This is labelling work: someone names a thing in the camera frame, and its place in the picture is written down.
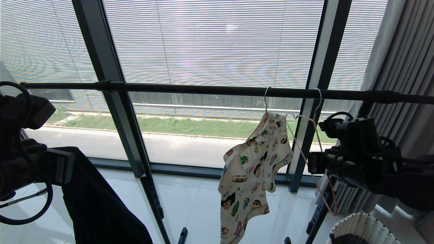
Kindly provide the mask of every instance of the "cartoon print shirt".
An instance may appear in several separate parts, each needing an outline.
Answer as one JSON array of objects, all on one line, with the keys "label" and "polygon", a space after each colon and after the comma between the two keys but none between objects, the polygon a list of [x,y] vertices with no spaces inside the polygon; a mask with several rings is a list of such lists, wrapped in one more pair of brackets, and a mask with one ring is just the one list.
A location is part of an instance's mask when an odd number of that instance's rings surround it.
[{"label": "cartoon print shirt", "polygon": [[292,151],[284,115],[267,113],[252,137],[223,157],[220,179],[220,242],[237,244],[249,219],[269,213],[265,191],[274,192],[274,176],[288,165]]}]

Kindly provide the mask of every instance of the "curtain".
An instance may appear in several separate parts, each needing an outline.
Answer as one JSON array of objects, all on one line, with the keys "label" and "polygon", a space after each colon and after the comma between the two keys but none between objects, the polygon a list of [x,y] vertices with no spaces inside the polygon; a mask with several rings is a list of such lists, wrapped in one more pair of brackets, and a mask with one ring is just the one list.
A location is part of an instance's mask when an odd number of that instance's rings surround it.
[{"label": "curtain", "polygon": [[[434,96],[434,1],[389,1],[369,58],[361,90],[391,90],[403,94]],[[353,102],[349,112],[356,115],[361,102]],[[434,107],[423,104],[374,104],[373,116],[379,135],[392,139],[403,156],[413,158],[434,153]],[[399,205],[413,209],[396,198],[352,189],[343,182],[335,185],[341,212],[371,212],[376,204],[388,212]]]}]

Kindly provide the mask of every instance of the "clothes rack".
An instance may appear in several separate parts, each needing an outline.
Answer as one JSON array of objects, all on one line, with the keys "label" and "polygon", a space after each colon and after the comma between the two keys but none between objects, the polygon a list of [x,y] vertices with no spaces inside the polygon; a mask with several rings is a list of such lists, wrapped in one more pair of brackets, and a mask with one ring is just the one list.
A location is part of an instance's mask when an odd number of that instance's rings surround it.
[{"label": "clothes rack", "polygon": [[[26,89],[78,89],[78,90],[98,90],[105,93],[112,92],[168,92],[168,93],[189,93],[189,94],[212,94],[212,95],[237,95],[237,96],[263,96],[267,88],[263,87],[233,87],[233,86],[182,86],[168,84],[147,84],[147,83],[126,83],[126,82],[111,82],[100,81],[95,83],[82,82],[22,82],[22,86]],[[393,91],[342,91],[342,90],[321,90],[323,99],[336,100],[360,100],[363,101],[362,108],[359,111],[359,116],[368,115],[373,103],[422,103],[434,104],[434,97],[400,94]],[[267,97],[284,97],[284,98],[302,98],[302,99],[319,99],[320,94],[316,89],[289,89],[289,88],[269,88]],[[129,110],[130,118],[133,118],[134,111]],[[170,244],[167,231],[163,224],[164,213],[160,205],[158,193],[150,173],[148,162],[146,164],[145,174],[140,177],[143,189],[148,198],[151,210],[155,220],[163,236],[164,242]],[[332,189],[327,188],[325,191],[327,201],[330,200],[329,195]],[[321,202],[315,212],[312,220],[308,225],[308,241],[312,243],[316,233],[321,226],[322,221],[327,215],[327,208],[324,202]],[[187,237],[187,228],[184,227],[178,244],[185,243]]]}]

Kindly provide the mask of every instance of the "black garment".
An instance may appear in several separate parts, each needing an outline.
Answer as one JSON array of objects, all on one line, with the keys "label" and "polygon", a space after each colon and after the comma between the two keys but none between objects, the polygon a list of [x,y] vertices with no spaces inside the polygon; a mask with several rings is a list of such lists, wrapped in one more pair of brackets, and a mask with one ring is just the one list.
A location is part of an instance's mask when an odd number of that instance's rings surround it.
[{"label": "black garment", "polygon": [[152,244],[145,225],[128,210],[77,147],[56,149],[72,152],[76,156],[72,179],[62,186],[62,191],[74,223],[77,244]]}]

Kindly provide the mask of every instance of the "hanger hook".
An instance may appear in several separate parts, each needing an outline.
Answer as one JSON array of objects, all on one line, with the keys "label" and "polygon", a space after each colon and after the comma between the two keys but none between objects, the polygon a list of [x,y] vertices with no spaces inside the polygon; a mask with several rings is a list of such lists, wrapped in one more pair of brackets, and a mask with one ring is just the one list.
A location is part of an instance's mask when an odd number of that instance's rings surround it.
[{"label": "hanger hook", "polygon": [[267,87],[267,89],[265,90],[265,94],[264,94],[265,113],[267,113],[267,109],[268,109],[268,105],[267,105],[267,99],[266,99],[266,97],[267,97],[268,89],[270,89],[270,88],[271,88],[271,86]]}]

